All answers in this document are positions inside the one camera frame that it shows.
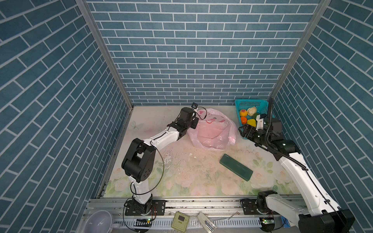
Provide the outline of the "yellow lemon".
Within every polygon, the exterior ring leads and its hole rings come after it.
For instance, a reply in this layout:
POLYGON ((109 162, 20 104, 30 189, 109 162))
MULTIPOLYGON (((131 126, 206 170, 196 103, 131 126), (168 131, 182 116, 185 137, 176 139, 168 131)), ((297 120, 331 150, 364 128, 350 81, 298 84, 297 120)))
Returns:
POLYGON ((256 128, 257 121, 255 119, 248 119, 246 124, 256 128))

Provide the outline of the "teal plastic basket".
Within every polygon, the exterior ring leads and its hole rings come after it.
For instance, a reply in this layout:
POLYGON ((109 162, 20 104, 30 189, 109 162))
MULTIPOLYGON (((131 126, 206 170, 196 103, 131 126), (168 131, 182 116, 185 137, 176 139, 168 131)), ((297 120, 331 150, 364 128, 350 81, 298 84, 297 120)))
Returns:
POLYGON ((259 143, 260 141, 265 140, 266 131, 268 128, 269 118, 268 118, 268 102, 264 100, 255 100, 255 99, 247 99, 247 100, 235 100, 235 106, 237 110, 237 115, 239 119, 239 133, 240 135, 245 138, 249 139, 255 143, 259 143), (250 125, 242 125, 241 124, 241 117, 239 116, 239 111, 242 109, 249 109, 251 107, 257 108, 257 113, 260 114, 267 114, 267 117, 264 119, 264 129, 257 130, 255 127, 250 125))

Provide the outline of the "pink plastic bag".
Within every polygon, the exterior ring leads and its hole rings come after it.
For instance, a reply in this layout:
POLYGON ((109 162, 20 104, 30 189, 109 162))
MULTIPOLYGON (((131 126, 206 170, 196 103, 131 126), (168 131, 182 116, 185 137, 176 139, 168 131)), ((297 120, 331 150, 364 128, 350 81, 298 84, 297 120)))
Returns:
POLYGON ((222 112, 208 108, 197 110, 199 119, 195 129, 187 133, 193 146, 206 150, 226 150, 236 144, 238 128, 222 112))

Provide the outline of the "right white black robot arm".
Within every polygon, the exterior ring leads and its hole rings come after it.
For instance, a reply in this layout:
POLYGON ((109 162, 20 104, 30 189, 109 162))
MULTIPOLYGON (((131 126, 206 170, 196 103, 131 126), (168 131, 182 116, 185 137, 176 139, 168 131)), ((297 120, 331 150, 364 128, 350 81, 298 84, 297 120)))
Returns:
POLYGON ((257 211, 261 214, 277 212, 302 233, 349 232, 355 222, 352 212, 342 209, 322 187, 298 146, 292 140, 283 138, 281 122, 274 118, 264 118, 263 121, 261 129, 248 124, 239 127, 240 135, 275 157, 300 191, 306 208, 270 190, 257 195, 257 211))

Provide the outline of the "small yellow red peach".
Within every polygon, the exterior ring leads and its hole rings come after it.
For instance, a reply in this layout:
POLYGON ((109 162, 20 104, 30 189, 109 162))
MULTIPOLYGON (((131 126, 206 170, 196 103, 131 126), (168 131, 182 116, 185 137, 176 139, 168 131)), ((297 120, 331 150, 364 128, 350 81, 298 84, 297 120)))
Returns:
POLYGON ((248 112, 246 109, 242 109, 239 111, 239 116, 240 117, 247 117, 248 116, 248 112))

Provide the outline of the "orange tangerine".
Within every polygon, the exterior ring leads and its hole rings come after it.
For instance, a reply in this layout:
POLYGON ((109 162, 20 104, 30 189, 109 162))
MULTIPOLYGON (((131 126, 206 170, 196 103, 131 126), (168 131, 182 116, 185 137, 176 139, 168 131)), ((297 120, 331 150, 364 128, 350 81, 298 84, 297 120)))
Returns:
POLYGON ((245 116, 241 116, 241 124, 242 125, 245 125, 245 124, 247 124, 247 117, 245 117, 245 116))

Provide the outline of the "cream white fruit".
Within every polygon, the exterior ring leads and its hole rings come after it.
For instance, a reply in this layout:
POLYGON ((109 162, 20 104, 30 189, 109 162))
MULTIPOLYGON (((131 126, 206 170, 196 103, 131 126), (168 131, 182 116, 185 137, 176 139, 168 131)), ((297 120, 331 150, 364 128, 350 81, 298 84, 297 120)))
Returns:
POLYGON ((251 108, 247 109, 247 113, 248 113, 249 116, 252 117, 254 114, 257 113, 257 108, 256 107, 251 107, 251 108))

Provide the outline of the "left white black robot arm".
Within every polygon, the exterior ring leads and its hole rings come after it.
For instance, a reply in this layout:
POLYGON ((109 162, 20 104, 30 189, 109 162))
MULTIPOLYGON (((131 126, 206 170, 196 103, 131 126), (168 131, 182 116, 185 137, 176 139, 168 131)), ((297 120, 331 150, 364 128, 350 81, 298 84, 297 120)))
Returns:
POLYGON ((131 142, 121 168, 131 181, 130 191, 133 194, 131 203, 136 214, 146 215, 154 210, 153 189, 149 188, 148 177, 153 170, 155 155, 169 144, 180 140, 188 129, 197 127, 200 119, 197 109, 196 103, 191 107, 184 107, 177 118, 161 133, 145 140, 135 138, 131 142))

